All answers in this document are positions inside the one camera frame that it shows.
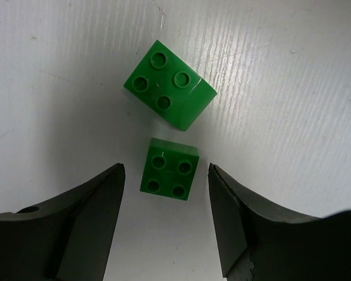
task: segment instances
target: green toy brick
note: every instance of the green toy brick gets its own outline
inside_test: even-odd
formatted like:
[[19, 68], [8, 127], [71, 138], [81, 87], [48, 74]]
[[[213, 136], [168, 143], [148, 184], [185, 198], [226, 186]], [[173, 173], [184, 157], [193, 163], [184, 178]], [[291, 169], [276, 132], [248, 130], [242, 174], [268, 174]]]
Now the green toy brick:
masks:
[[153, 138], [140, 191], [187, 200], [198, 161], [197, 148]]
[[160, 41], [154, 43], [124, 87], [182, 131], [191, 126], [217, 95]]

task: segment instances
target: white background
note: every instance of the white background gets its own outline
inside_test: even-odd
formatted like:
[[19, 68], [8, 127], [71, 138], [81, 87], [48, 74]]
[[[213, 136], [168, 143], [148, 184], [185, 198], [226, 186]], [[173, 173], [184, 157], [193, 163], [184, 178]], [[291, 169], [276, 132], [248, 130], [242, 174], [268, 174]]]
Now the white background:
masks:
[[[156, 39], [219, 93], [187, 132], [122, 89]], [[188, 201], [139, 192], [154, 136], [200, 149]], [[302, 213], [351, 208], [351, 0], [0, 1], [0, 212], [116, 162], [105, 280], [222, 280], [209, 162]]]

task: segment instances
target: toy brick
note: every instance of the toy brick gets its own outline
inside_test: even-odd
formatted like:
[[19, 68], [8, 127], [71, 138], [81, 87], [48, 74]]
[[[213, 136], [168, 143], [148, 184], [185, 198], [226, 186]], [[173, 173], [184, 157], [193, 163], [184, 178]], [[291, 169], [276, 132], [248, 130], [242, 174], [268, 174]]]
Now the toy brick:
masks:
[[160, 41], [154, 43], [124, 87], [182, 131], [191, 126], [217, 95]]
[[198, 161], [197, 148], [153, 138], [140, 191], [187, 200]]

